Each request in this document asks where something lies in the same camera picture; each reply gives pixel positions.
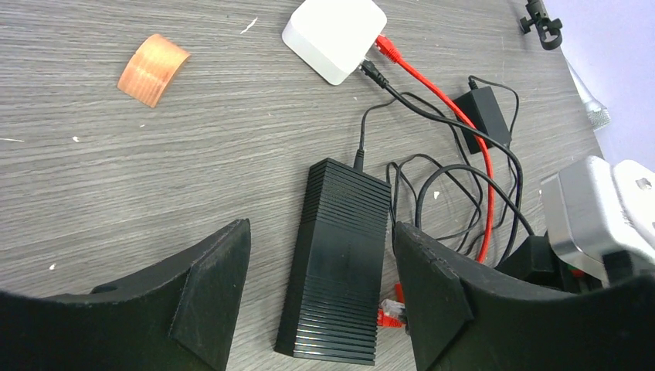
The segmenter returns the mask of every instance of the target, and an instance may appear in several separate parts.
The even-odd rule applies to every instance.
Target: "black 3d printed part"
[[[90,294],[0,291],[0,369],[226,369],[250,256],[228,226]]]
[[[509,277],[408,224],[395,229],[418,371],[652,369],[651,271],[576,295]]]

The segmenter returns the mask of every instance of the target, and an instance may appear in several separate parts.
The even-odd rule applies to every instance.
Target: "cable plug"
[[[475,82],[475,80],[473,80],[470,77],[469,77],[469,87],[471,88],[471,90],[476,90],[477,89],[477,83]]]
[[[355,154],[355,163],[352,166],[358,172],[364,172],[364,150],[358,149]]]
[[[380,53],[389,58],[393,63],[397,63],[402,59],[400,50],[398,50],[398,48],[396,48],[392,41],[386,36],[379,35],[378,38],[375,39],[375,45],[378,47]]]
[[[375,81],[382,89],[385,89],[389,85],[389,81],[382,75],[378,68],[375,67],[375,64],[370,60],[362,60],[360,65],[361,71],[364,72],[364,75],[371,78]]]

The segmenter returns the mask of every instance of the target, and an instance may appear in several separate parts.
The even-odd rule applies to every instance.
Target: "black clamp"
[[[550,20],[546,7],[541,3],[541,0],[528,0],[525,6],[530,14],[530,20],[527,18],[521,19],[521,30],[523,33],[530,32],[530,27],[535,25],[539,33],[539,40],[541,46],[546,50],[557,49],[562,44],[562,21],[559,19]]]

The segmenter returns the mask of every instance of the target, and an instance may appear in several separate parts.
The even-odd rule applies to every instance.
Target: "black cable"
[[[520,104],[521,104],[521,100],[520,100],[520,98],[518,96],[518,93],[516,92],[516,90],[514,90],[514,89],[512,89],[512,88],[510,88],[508,86],[505,86],[505,85],[503,85],[501,83],[495,83],[493,81],[487,81],[487,80],[484,80],[484,79],[480,79],[479,77],[474,76],[474,75],[469,76],[469,83],[471,85],[471,88],[477,87],[477,85],[474,83],[474,81],[479,81],[481,83],[485,83],[486,85],[491,85],[491,86],[494,86],[494,87],[499,87],[499,88],[502,88],[502,89],[505,89],[505,90],[509,90],[514,95],[514,98],[516,99],[516,104],[515,104],[515,109],[514,109],[514,117],[512,118],[511,125],[510,125],[510,138],[512,138],[512,136],[514,134],[514,126],[516,125],[516,119],[518,117],[518,110],[519,110],[519,107],[520,107]],[[507,143],[507,148],[508,149],[510,148],[510,143]],[[511,197],[512,194],[514,193],[514,191],[517,188],[517,177],[516,177],[516,172],[514,172],[514,168],[512,168],[512,166],[510,164],[509,158],[507,158],[507,167],[510,169],[512,177],[514,178],[514,183],[512,184],[512,187],[511,187],[511,190],[510,190],[510,193],[509,193],[509,195]],[[498,222],[496,223],[496,225],[494,226],[494,228],[492,230],[496,230],[496,229],[500,228],[503,225],[503,223],[505,221],[505,216],[507,215],[507,208],[508,208],[508,205],[505,205],[504,208],[503,208],[503,212],[501,214],[501,219],[498,220]],[[514,218],[512,228],[518,228],[517,218]],[[484,232],[478,234],[473,239],[473,241],[471,241],[471,244],[469,245],[469,248],[467,250],[468,253],[473,250],[473,248],[475,247],[475,244],[477,243],[477,241],[480,238],[482,238],[482,236],[484,236]],[[505,251],[503,252],[503,255],[502,255],[502,257],[501,257],[501,259],[499,260],[498,263],[501,263],[503,260],[507,259],[507,257],[509,257],[509,255],[510,255],[510,253],[511,253],[511,248],[505,249]]]
[[[432,108],[432,109],[433,109],[437,114],[439,114],[439,115],[441,115],[441,116],[444,116],[444,115],[443,115],[443,112],[441,112],[441,111],[439,110],[439,108],[435,107],[435,106],[432,105],[430,102],[428,102],[428,101],[422,99],[421,97],[416,96],[415,94],[412,94],[412,93],[410,93],[410,92],[404,92],[404,93],[401,93],[401,95],[402,95],[402,96],[408,96],[408,97],[411,97],[411,98],[413,98],[413,99],[416,99],[416,100],[418,100],[419,102],[425,104],[427,107]],[[378,104],[378,105],[376,105],[376,106],[370,107],[370,108],[369,108],[368,110],[366,110],[366,112],[362,115],[362,117],[361,117],[361,133],[360,133],[360,140],[359,140],[359,144],[360,144],[360,148],[361,148],[361,149],[363,149],[363,145],[364,145],[365,125],[366,125],[366,119],[367,119],[367,117],[368,117],[368,114],[371,113],[371,112],[374,111],[374,110],[379,109],[379,108],[387,107],[387,106],[389,106],[390,104],[393,104],[395,101],[396,101],[396,99],[393,98],[391,101],[389,101],[389,102],[387,102],[387,103],[384,103],[384,104]],[[452,128],[451,128],[451,130],[452,130],[452,132],[453,132],[453,135],[456,136],[456,132],[455,132],[455,130],[452,129]],[[463,152],[463,149],[462,149],[461,143],[459,143],[459,147],[460,147],[460,150],[462,151],[462,156],[464,157],[464,161],[465,161],[468,165],[470,165],[470,163],[469,163],[469,161],[468,161],[468,158],[467,158],[466,154]],[[413,188],[413,186],[412,186],[412,183],[407,179],[407,177],[405,176],[405,174],[402,172],[402,167],[403,167],[407,162],[410,162],[410,161],[412,161],[414,158],[417,158],[417,157],[427,159],[428,161],[432,162],[432,163],[433,163],[435,166],[437,166],[438,168],[442,168],[442,167],[443,167],[443,166],[442,166],[442,165],[441,165],[437,160],[435,160],[434,158],[432,158],[432,157],[430,157],[430,156],[428,156],[428,155],[424,155],[424,154],[417,154],[417,155],[414,155],[414,156],[412,156],[411,158],[409,158],[409,159],[405,160],[404,162],[402,162],[400,165],[398,165],[398,164],[395,163],[395,162],[390,162],[390,163],[387,164],[387,166],[386,166],[386,181],[387,181],[389,184],[391,184],[390,168],[393,167],[393,168],[396,170],[395,185],[394,185],[394,194],[393,194],[393,198],[392,198],[391,205],[389,206],[389,214],[390,214],[390,216],[391,216],[391,220],[392,220],[392,239],[395,238],[395,220],[396,220],[396,212],[397,212],[397,208],[398,208],[398,194],[399,194],[399,181],[400,181],[400,179],[401,179],[401,180],[402,180],[402,181],[403,181],[403,182],[404,182],[404,183],[405,183],[405,184],[410,188],[410,190],[412,191],[412,194],[414,195],[414,202],[416,203],[416,191],[414,190],[414,188]],[[462,230],[462,231],[460,231],[460,232],[457,232],[457,233],[451,234],[451,235],[449,235],[449,236],[444,236],[444,237],[437,238],[436,240],[448,240],[448,239],[452,239],[452,238],[456,238],[456,237],[460,237],[460,236],[467,236],[467,235],[468,235],[468,234],[469,234],[469,233],[470,233],[470,232],[475,228],[475,225],[480,221],[480,216],[482,215],[481,203],[482,203],[483,193],[482,193],[482,186],[480,185],[480,182],[478,182],[477,179],[476,179],[476,184],[477,184],[477,188],[478,188],[478,194],[480,195],[480,198],[476,201],[476,200],[473,198],[473,196],[470,194],[470,192],[468,191],[468,189],[466,189],[466,188],[465,188],[465,187],[464,187],[464,186],[463,186],[463,185],[462,185],[462,184],[461,184],[457,179],[455,179],[455,178],[454,178],[453,176],[451,176],[450,174],[448,174],[448,176],[449,176],[449,178],[450,178],[451,180],[453,180],[453,182],[455,182],[455,184],[457,185],[457,187],[460,188],[460,189],[461,189],[461,190],[462,190],[462,191],[467,195],[467,197],[471,200],[471,202],[473,202],[473,204],[475,205],[476,209],[475,209],[475,212],[474,212],[474,214],[473,214],[473,217],[471,218],[471,221],[470,221],[470,223],[469,223],[469,226],[468,226],[465,230]],[[459,247],[457,250],[458,250],[458,251],[461,250],[462,246],[463,246],[463,243],[460,245],[460,247]]]
[[[410,158],[406,159],[404,162],[401,162],[400,165],[395,163],[395,162],[390,162],[390,163],[387,164],[385,173],[386,173],[386,181],[389,184],[391,184],[390,168],[393,167],[396,170],[394,193],[393,193],[391,205],[389,206],[389,214],[391,215],[391,219],[392,219],[392,239],[395,238],[395,222],[396,222],[396,213],[397,213],[397,209],[398,209],[399,179],[402,179],[407,184],[407,186],[410,188],[410,190],[412,191],[412,194],[414,195],[414,203],[415,204],[416,204],[416,201],[417,201],[417,195],[416,195],[416,191],[415,191],[414,187],[409,182],[409,180],[406,178],[406,176],[402,173],[402,167],[406,163],[412,161],[414,158],[424,158],[424,159],[432,162],[438,168],[443,167],[443,165],[441,165],[437,160],[435,160],[434,158],[432,158],[432,157],[430,157],[428,155],[424,155],[422,153],[411,156]],[[464,194],[476,206],[477,212],[479,214],[481,214],[482,211],[480,209],[480,202],[476,201],[475,198],[473,197],[473,195],[471,195],[470,192],[454,176],[452,176],[450,173],[448,173],[446,175],[457,185],[457,187],[459,189],[462,190],[462,192],[464,192]],[[448,240],[448,239],[451,239],[451,238],[460,237],[460,236],[462,236],[462,235],[464,235],[466,233],[469,233],[471,230],[473,230],[474,227],[475,226],[472,225],[472,226],[469,226],[468,228],[466,228],[465,230],[462,230],[460,232],[451,234],[449,236],[439,237],[439,238],[436,238],[435,240],[442,241],[442,240]]]
[[[454,164],[454,165],[448,165],[440,168],[439,170],[435,171],[423,184],[423,187],[421,188],[421,191],[419,192],[419,197],[417,199],[416,203],[416,211],[417,214],[419,214],[419,210],[423,208],[423,201],[426,198],[426,194],[428,192],[428,188],[432,185],[432,183],[439,178],[443,174],[447,174],[448,172],[452,170],[466,170],[468,172],[472,172],[475,175],[481,177],[484,179],[485,182],[489,183],[491,187],[494,188],[496,193],[507,203],[510,207],[510,209],[514,212],[515,215],[518,216],[519,221],[521,221],[521,224],[523,224],[523,227],[525,230],[528,232],[528,235],[534,236],[535,232],[532,230],[532,227],[530,226],[530,223],[525,219],[525,216],[521,213],[521,211],[518,209],[518,207],[512,203],[511,199],[507,194],[503,191],[503,189],[496,183],[492,178],[489,177],[489,175],[485,174],[478,168],[474,168],[473,166],[469,165],[463,165],[463,164]]]
[[[508,148],[506,148],[505,146],[503,146],[501,143],[499,143],[499,142],[496,141],[495,139],[489,137],[489,135],[486,135],[486,134],[484,134],[483,132],[478,131],[478,130],[476,130],[476,129],[470,128],[469,126],[467,126],[467,125],[465,125],[465,124],[462,124],[462,123],[460,123],[459,121],[450,120],[450,119],[447,119],[447,118],[444,118],[444,117],[437,116],[437,115],[435,115],[435,114],[431,114],[430,112],[425,112],[425,111],[422,110],[421,108],[417,107],[416,105],[414,105],[414,104],[412,104],[411,102],[409,102],[408,100],[406,100],[406,99],[405,99],[403,96],[401,96],[401,95],[400,95],[400,94],[399,94],[399,93],[398,93],[398,92],[397,92],[393,87],[389,86],[389,83],[388,83],[388,82],[387,82],[387,83],[384,83],[384,81],[385,81],[385,80],[382,81],[382,82],[383,82],[382,86],[385,88],[385,90],[387,90],[387,91],[388,91],[388,92],[389,92],[393,97],[395,97],[396,99],[398,99],[398,101],[399,101],[400,103],[402,103],[403,105],[405,105],[405,106],[406,106],[407,108],[409,108],[411,111],[414,111],[414,112],[417,113],[418,115],[423,116],[423,117],[425,117],[425,118],[427,118],[427,119],[430,119],[430,120],[432,120],[432,121],[442,122],[442,123],[444,123],[444,124],[448,124],[448,125],[451,125],[451,126],[454,126],[454,127],[457,127],[457,128],[461,128],[461,129],[463,129],[463,130],[465,130],[465,131],[468,131],[468,132],[470,132],[471,134],[474,134],[474,135],[476,135],[476,136],[478,136],[478,137],[481,137],[482,139],[484,139],[484,140],[486,140],[488,143],[491,143],[492,145],[496,146],[496,147],[497,147],[498,149],[500,149],[503,153],[505,153],[505,154],[510,158],[510,160],[511,160],[512,163],[514,164],[514,167],[516,168],[516,173],[517,173],[517,191],[516,191],[516,203],[515,203],[515,206],[516,206],[516,207],[519,207],[519,206],[521,205],[521,200],[522,200],[522,196],[523,196],[523,186],[522,186],[522,185],[523,185],[523,168],[521,167],[521,163],[518,161],[518,158],[516,157],[516,155],[515,155],[512,151],[510,151]],[[418,226],[420,227],[420,215],[417,215],[417,216],[418,216],[418,218],[415,217],[415,223],[418,222],[418,223],[416,223],[416,224],[418,224]],[[508,243],[507,243],[507,248],[510,249],[510,250],[511,250],[511,248],[514,246],[514,242],[516,241],[517,233],[518,233],[518,228],[514,228],[514,226],[513,226],[513,227],[512,227],[512,231],[510,232],[510,238],[509,238],[509,241],[508,241]]]
[[[401,93],[401,95],[406,95],[406,96],[408,96],[408,97],[411,97],[411,98],[413,98],[413,99],[415,99],[415,100],[417,100],[417,101],[419,101],[419,102],[425,104],[427,107],[430,107],[430,108],[432,108],[434,111],[436,111],[436,112],[439,114],[439,116],[441,116],[441,117],[445,117],[445,116],[446,116],[446,115],[443,114],[443,112],[441,112],[441,111],[439,110],[439,108],[435,107],[434,105],[432,105],[432,104],[431,104],[430,102],[428,102],[427,100],[424,100],[424,99],[422,99],[421,97],[416,96],[415,94],[411,94],[411,93]],[[464,160],[464,162],[465,162],[467,165],[470,165],[469,158],[468,158],[466,152],[464,151],[464,148],[463,148],[463,146],[462,146],[462,142],[460,141],[460,137],[457,136],[457,132],[455,131],[455,128],[453,128],[452,126],[449,126],[448,128],[449,128],[450,131],[453,133],[453,138],[455,139],[455,143],[456,143],[456,145],[457,145],[457,149],[460,151],[460,154],[462,155],[462,159]],[[467,242],[467,239],[468,239],[468,237],[469,237],[470,232],[473,231],[473,229],[474,229],[475,226],[480,222],[480,219],[481,219],[481,217],[482,217],[482,209],[481,209],[482,206],[481,206],[481,205],[482,205],[482,201],[483,201],[483,198],[484,198],[484,194],[482,193],[482,185],[480,184],[480,181],[477,180],[477,178],[476,178],[475,175],[473,175],[473,180],[475,181],[475,184],[476,184],[476,186],[477,186],[477,194],[479,195],[478,201],[477,201],[476,203],[473,203],[473,204],[476,206],[476,209],[473,211],[473,215],[471,215],[471,218],[470,218],[470,221],[469,221],[469,225],[468,225],[468,227],[465,229],[466,232],[465,232],[465,233],[456,233],[456,234],[452,235],[451,237],[449,237],[449,238],[454,238],[454,237],[463,236],[463,239],[460,241],[460,245],[455,249],[455,251],[456,251],[457,253],[459,253],[459,252],[462,250],[462,248],[464,247],[464,245],[465,245],[466,242]]]
[[[364,60],[361,63],[361,70],[362,72],[369,77],[371,80],[373,80],[376,84],[378,84],[382,89],[387,90],[393,97],[398,99],[403,105],[405,105],[407,108],[409,108],[411,111],[414,111],[420,116],[423,116],[425,118],[428,118],[432,121],[437,121],[437,122],[442,122],[444,124],[448,124],[451,127],[457,127],[460,128],[464,131],[468,131],[469,133],[476,135],[477,137],[480,137],[484,140],[486,140],[488,143],[491,143],[492,145],[495,145],[498,147],[503,153],[505,153],[508,158],[511,160],[511,162],[514,164],[514,167],[516,168],[516,201],[515,204],[510,206],[513,210],[514,208],[516,211],[520,212],[520,207],[521,207],[521,200],[522,200],[522,195],[523,195],[523,168],[521,167],[521,163],[518,161],[518,158],[514,153],[509,149],[501,145],[498,141],[495,141],[493,138],[489,137],[488,135],[482,133],[481,131],[478,131],[474,128],[470,128],[466,126],[465,124],[462,124],[458,121],[446,119],[444,117],[439,117],[435,114],[431,114],[429,112],[425,112],[424,110],[418,108],[416,105],[412,104],[408,100],[406,100],[404,97],[400,96],[399,93],[393,89],[391,86],[389,86],[389,81],[382,75],[382,73],[375,67],[375,64],[371,62],[370,60]],[[514,221],[516,222],[517,215],[514,215]],[[420,226],[420,215],[419,219],[416,220],[415,222],[418,222],[417,224]],[[510,232],[510,238],[507,243],[507,249],[506,249],[506,254],[509,254],[511,252],[511,248],[514,246],[514,242],[516,240],[518,232],[518,224],[513,223],[512,226],[512,231]]]

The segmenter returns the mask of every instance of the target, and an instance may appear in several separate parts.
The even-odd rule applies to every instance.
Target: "small black power adapter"
[[[465,113],[473,122],[477,130],[489,135],[498,143],[507,146],[511,141],[511,135],[505,124],[503,113],[498,106],[498,101],[491,87],[482,87],[478,89],[475,81],[469,82],[471,91],[454,100],[455,104]],[[462,131],[464,140],[471,154],[480,152],[480,146],[477,144],[476,136],[469,131]],[[487,147],[493,145],[485,141]]]

